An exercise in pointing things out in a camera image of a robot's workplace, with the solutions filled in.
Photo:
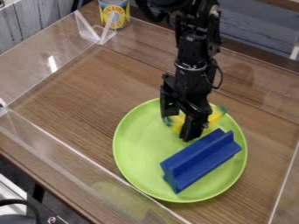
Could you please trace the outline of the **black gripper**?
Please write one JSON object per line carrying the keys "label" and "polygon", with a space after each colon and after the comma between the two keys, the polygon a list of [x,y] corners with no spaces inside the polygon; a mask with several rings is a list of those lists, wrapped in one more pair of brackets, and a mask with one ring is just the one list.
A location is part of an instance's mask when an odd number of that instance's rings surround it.
{"label": "black gripper", "polygon": [[210,127],[209,94],[214,89],[214,65],[191,67],[177,64],[175,68],[175,75],[163,75],[161,114],[163,122],[170,124],[171,117],[185,113],[179,137],[190,142]]}

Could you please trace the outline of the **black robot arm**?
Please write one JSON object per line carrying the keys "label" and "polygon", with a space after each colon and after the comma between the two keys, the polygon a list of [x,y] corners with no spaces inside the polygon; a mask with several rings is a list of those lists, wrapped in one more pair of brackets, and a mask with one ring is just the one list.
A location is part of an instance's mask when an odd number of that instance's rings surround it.
{"label": "black robot arm", "polygon": [[175,74],[163,75],[161,114],[166,121],[185,114],[179,138],[189,142],[210,127],[209,94],[221,88],[214,82],[215,76],[223,74],[215,60],[222,45],[221,3],[219,0],[135,0],[135,3],[151,21],[166,21],[175,29]]}

